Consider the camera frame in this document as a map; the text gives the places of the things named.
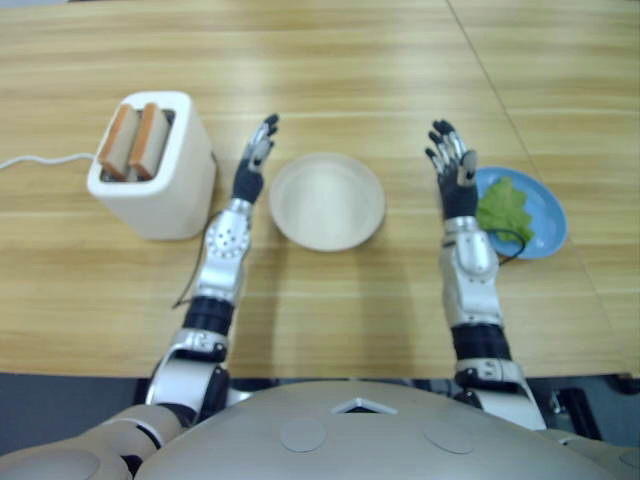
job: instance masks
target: lettuce leaf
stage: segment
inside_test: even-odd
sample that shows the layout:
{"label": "lettuce leaf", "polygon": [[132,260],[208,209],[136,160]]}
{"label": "lettuce leaf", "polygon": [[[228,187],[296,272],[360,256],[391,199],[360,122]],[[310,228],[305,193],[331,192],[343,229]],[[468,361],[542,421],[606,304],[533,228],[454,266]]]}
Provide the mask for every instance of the lettuce leaf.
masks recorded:
{"label": "lettuce leaf", "polygon": [[[531,215],[524,211],[527,194],[513,188],[511,178],[501,177],[491,185],[478,202],[476,217],[480,228],[491,230],[505,228],[518,232],[527,243],[533,238],[533,231],[529,228]],[[503,242],[518,239],[508,233],[498,233],[498,238]]]}

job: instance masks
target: wood grain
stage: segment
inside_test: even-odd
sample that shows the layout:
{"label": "wood grain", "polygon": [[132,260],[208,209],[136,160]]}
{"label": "wood grain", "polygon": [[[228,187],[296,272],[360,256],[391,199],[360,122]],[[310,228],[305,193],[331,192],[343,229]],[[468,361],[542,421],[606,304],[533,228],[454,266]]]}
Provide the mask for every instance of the wood grain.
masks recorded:
{"label": "wood grain", "polygon": [[640,3],[452,5],[640,375]]}
{"label": "wood grain", "polygon": [[[259,203],[233,375],[452,375],[441,220],[421,153],[427,126],[447,116],[484,165],[538,172],[446,2],[12,10],[0,17],[0,46],[0,95],[15,112],[0,120],[2,158],[92,151],[121,98],[177,89],[193,96],[219,159],[214,208],[229,194],[244,142],[272,111],[282,121],[267,182],[313,151],[359,158],[380,178],[385,222],[347,252],[291,244]],[[197,240],[137,238],[88,194],[86,172],[83,163],[23,164],[0,175],[0,370],[148,375],[182,321],[169,305]],[[626,370],[572,244],[510,264],[499,288],[528,375]]]}

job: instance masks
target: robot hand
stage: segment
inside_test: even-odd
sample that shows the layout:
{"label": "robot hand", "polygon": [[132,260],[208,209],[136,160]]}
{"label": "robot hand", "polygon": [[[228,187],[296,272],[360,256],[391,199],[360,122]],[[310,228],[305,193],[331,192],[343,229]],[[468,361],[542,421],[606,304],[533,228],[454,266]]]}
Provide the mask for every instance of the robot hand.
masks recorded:
{"label": "robot hand", "polygon": [[278,115],[267,117],[253,134],[242,153],[233,181],[233,198],[254,204],[262,191],[262,166],[273,148],[271,136],[278,131]]}
{"label": "robot hand", "polygon": [[429,132],[438,153],[425,153],[438,173],[438,187],[444,219],[475,217],[478,206],[476,188],[476,152],[467,150],[458,132],[446,120],[433,122],[436,132]]}

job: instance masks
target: power cord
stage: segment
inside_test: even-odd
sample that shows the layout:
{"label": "power cord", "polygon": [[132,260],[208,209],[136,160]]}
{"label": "power cord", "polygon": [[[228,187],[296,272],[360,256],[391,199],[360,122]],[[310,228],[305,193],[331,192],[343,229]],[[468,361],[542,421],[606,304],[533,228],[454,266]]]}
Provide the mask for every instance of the power cord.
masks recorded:
{"label": "power cord", "polygon": [[95,155],[93,153],[75,153],[73,155],[58,158],[44,158],[38,157],[37,155],[22,155],[20,157],[15,157],[7,160],[6,162],[0,163],[0,170],[20,162],[37,162],[43,165],[59,165],[61,163],[72,162],[74,160],[93,160],[94,158]]}

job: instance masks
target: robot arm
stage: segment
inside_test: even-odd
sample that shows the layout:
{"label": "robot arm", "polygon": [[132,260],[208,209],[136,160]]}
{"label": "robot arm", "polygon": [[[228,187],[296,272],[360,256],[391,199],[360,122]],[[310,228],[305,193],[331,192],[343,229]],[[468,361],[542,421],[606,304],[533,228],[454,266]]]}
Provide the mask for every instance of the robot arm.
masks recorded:
{"label": "robot arm", "polygon": [[207,228],[205,260],[195,282],[182,329],[160,361],[146,403],[164,405],[193,424],[224,408],[229,374],[221,366],[227,334],[251,244],[251,213],[263,186],[261,169],[273,148],[278,116],[271,115],[249,140],[228,206]]}
{"label": "robot arm", "polygon": [[453,336],[458,398],[484,411],[533,430],[545,423],[520,366],[511,359],[504,335],[495,280],[498,257],[475,218],[477,155],[467,150],[446,121],[433,124],[429,138],[437,152],[426,154],[438,174],[444,214],[440,255],[443,303]]}

